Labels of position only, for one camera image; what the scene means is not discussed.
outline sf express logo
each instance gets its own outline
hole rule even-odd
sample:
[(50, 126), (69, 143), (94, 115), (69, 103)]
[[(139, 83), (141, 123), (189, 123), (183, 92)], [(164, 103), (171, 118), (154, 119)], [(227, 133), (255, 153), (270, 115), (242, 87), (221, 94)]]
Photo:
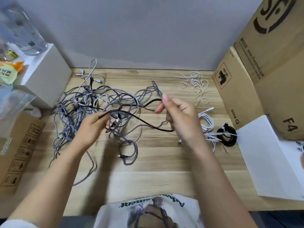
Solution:
[(268, 0), (268, 6), (261, 9), (261, 16), (253, 21), (254, 28), (266, 34), (277, 28), (290, 13), (297, 0)]

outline hand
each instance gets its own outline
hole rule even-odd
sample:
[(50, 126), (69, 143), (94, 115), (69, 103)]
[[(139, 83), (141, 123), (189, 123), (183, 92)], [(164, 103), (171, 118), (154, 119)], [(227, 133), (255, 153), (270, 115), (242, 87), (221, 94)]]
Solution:
[(98, 112), (86, 116), (86, 118), (81, 122), (80, 128), (71, 144), (76, 145), (81, 149), (89, 149), (90, 146), (96, 142), (101, 131), (105, 128), (110, 119), (109, 114), (100, 118), (104, 114), (105, 112)]
[(166, 119), (183, 143), (186, 142), (189, 147), (193, 147), (205, 141), (200, 120), (193, 104), (178, 98), (169, 98), (166, 94), (163, 95), (162, 101), (155, 113), (159, 114), (164, 109), (167, 110)]

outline wall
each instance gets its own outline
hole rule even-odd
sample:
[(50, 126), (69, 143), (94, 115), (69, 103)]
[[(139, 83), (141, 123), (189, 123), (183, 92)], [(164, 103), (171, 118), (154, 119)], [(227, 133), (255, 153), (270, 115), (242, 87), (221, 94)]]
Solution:
[(262, 0), (17, 0), (71, 67), (214, 70)]

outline sleeve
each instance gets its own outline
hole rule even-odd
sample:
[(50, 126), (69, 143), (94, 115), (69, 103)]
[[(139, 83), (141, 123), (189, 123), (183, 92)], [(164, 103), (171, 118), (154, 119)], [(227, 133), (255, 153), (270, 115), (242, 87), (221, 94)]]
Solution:
[(34, 224), (21, 219), (13, 219), (4, 222), (0, 228), (38, 228)]

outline white t-shirt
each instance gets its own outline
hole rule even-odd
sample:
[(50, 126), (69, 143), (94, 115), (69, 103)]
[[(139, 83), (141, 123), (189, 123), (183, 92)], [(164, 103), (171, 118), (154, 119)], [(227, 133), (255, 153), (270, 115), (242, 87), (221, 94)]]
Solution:
[[(37, 228), (23, 220), (9, 220), (0, 228)], [(104, 205), (93, 228), (204, 228), (196, 199), (177, 194), (152, 195)]]

